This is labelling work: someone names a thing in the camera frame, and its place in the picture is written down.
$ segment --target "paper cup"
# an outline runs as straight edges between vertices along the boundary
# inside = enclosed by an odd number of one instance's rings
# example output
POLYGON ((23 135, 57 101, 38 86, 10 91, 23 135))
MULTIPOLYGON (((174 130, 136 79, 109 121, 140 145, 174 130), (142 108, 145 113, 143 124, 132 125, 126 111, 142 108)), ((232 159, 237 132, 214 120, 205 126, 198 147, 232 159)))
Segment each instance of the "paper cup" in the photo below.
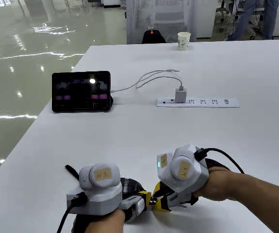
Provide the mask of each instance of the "paper cup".
POLYGON ((188 50, 191 33, 178 33, 178 49, 188 50))

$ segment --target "jeans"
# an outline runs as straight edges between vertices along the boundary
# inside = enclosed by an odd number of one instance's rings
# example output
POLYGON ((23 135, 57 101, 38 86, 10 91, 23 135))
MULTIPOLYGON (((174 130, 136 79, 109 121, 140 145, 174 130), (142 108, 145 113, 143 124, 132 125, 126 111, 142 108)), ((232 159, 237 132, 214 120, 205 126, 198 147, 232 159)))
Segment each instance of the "jeans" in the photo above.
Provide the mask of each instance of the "jeans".
MULTIPOLYGON (((235 31, 228 37, 228 41, 238 40, 248 26, 249 19, 252 16, 259 0, 246 0, 244 2, 244 13, 240 16, 235 31)), ((265 0, 264 1, 264 24, 262 28, 262 39, 273 39, 273 32, 275 29, 277 9, 279 7, 279 0, 265 0)))

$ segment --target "white curtain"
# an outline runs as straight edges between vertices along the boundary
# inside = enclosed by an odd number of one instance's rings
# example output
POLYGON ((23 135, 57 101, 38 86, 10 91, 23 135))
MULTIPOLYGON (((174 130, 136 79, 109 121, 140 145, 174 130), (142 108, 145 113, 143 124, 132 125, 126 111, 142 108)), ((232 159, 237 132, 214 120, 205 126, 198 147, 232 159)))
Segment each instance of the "white curtain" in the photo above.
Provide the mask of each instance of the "white curtain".
POLYGON ((196 41, 197 0, 127 0, 127 44, 141 44, 145 31, 159 30, 167 43, 179 32, 190 32, 196 41))

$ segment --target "handwritten label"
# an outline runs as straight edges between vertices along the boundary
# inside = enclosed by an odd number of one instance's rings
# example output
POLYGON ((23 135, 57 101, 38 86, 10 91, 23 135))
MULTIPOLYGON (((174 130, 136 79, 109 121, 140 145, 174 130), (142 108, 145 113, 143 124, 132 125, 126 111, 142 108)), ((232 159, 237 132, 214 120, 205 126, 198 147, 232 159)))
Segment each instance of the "handwritten label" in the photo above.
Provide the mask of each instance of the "handwritten label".
POLYGON ((111 169, 109 167, 94 171, 95 181, 102 181, 112 178, 111 169))
POLYGON ((190 164, 187 162, 181 162, 180 167, 179 167, 178 176, 180 178, 186 179, 188 177, 189 170, 190 170, 190 164))
POLYGON ((164 154, 161 156, 161 168, 167 166, 167 155, 164 154))

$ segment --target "electrical outlet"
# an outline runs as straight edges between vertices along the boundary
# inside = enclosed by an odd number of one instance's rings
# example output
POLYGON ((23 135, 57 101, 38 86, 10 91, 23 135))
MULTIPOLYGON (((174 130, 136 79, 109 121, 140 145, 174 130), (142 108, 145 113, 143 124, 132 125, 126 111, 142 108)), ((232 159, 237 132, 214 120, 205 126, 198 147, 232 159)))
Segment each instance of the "electrical outlet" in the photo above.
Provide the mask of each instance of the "electrical outlet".
POLYGON ((193 98, 187 97, 186 103, 175 103, 175 98, 157 98, 157 107, 204 107, 239 108, 236 98, 193 98))

